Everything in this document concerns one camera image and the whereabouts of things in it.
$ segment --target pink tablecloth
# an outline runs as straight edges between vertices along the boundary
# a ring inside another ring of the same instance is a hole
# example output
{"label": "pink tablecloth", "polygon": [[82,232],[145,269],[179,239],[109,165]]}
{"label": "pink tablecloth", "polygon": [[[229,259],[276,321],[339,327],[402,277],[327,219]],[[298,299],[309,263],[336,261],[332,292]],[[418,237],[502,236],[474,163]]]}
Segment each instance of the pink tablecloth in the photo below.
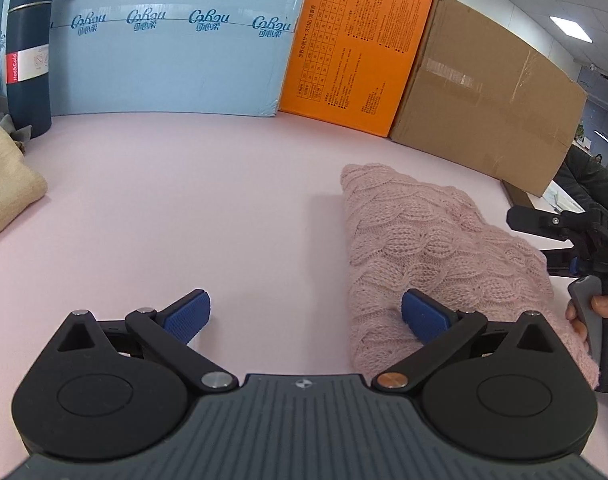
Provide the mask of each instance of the pink tablecloth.
{"label": "pink tablecloth", "polygon": [[[458,186],[508,229],[496,180],[286,114],[55,118],[26,161],[50,190],[0,235],[0,477],[26,456],[10,418],[12,394],[74,309],[116,319],[205,288],[212,320],[193,346],[241,378],[352,371],[345,164],[382,162]],[[562,309],[566,281],[554,286]],[[584,455],[608,475],[607,398]]]}

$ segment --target orange shoe box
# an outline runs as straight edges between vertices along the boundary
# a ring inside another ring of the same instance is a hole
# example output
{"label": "orange shoe box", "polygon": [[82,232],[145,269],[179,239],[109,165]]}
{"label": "orange shoe box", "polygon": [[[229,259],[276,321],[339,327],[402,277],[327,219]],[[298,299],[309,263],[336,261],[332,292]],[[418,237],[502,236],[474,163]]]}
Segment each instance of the orange shoe box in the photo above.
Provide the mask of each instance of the orange shoe box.
{"label": "orange shoe box", "polygon": [[279,108],[388,136],[432,0],[304,0]]}

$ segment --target pink knitted sweater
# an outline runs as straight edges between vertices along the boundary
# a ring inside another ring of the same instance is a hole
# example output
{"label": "pink knitted sweater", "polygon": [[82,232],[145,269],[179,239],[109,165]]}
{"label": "pink knitted sweater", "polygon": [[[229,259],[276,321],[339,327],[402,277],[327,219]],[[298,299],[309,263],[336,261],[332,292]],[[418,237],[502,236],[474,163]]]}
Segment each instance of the pink knitted sweater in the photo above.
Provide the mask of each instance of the pink knitted sweater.
{"label": "pink knitted sweater", "polygon": [[421,343],[402,321],[402,294],[414,287],[456,310],[495,321],[539,310],[592,387],[598,367],[560,314],[542,253],[487,224],[455,187],[423,184],[380,164],[341,172],[349,243],[351,352],[368,380]]}

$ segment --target bottle label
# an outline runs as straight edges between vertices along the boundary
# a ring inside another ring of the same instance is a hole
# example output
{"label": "bottle label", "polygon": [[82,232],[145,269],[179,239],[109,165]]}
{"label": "bottle label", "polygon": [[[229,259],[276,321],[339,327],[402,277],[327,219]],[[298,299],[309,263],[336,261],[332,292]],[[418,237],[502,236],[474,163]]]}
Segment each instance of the bottle label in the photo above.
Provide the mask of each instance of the bottle label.
{"label": "bottle label", "polygon": [[6,82],[18,83],[48,73],[48,45],[6,54]]}

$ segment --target thermos bottle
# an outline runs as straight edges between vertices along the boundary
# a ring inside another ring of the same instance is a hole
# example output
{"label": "thermos bottle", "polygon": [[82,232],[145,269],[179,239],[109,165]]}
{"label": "thermos bottle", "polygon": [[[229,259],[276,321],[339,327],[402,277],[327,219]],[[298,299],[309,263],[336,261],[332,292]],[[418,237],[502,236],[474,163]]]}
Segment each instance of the thermos bottle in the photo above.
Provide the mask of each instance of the thermos bottle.
{"label": "thermos bottle", "polygon": [[48,131],[48,39],[53,0],[10,0],[6,25],[6,93],[17,129],[32,125],[31,137]]}

